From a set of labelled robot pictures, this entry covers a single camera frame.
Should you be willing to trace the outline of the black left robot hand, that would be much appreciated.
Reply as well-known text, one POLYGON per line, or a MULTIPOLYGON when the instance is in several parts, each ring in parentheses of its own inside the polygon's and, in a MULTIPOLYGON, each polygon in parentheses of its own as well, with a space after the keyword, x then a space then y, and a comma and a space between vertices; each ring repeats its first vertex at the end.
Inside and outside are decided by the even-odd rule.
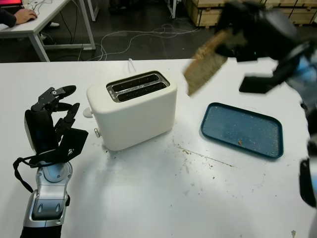
POLYGON ((31 109, 25 111, 25 129, 31 148, 36 154, 56 149, 65 130, 74 124, 80 104, 71 105, 61 103, 60 100, 70 96, 75 90, 75 85, 58 89, 51 87, 38 97, 37 103, 31 109), (67 112, 66 116, 54 124, 52 113, 64 111, 67 112))

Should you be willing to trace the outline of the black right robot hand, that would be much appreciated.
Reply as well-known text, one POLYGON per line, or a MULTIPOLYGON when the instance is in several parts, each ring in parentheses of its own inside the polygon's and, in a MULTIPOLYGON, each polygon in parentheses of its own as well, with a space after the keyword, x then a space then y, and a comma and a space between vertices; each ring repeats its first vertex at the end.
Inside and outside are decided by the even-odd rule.
POLYGON ((295 48, 300 39, 297 28, 277 8, 267 9, 255 1, 229 1, 222 9, 216 32, 232 27, 232 34, 243 33, 245 45, 232 48, 225 44, 217 47, 216 53, 238 62, 254 61, 270 57, 280 60, 295 48))

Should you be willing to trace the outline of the bare person hand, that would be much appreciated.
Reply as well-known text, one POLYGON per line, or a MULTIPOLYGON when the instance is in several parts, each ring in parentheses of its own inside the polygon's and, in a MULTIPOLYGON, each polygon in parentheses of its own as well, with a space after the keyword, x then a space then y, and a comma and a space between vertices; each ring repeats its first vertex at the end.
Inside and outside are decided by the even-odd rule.
POLYGON ((38 16, 32 9, 20 9, 14 14, 14 17, 16 18, 15 24, 19 25, 24 24, 28 21, 35 20, 38 16))

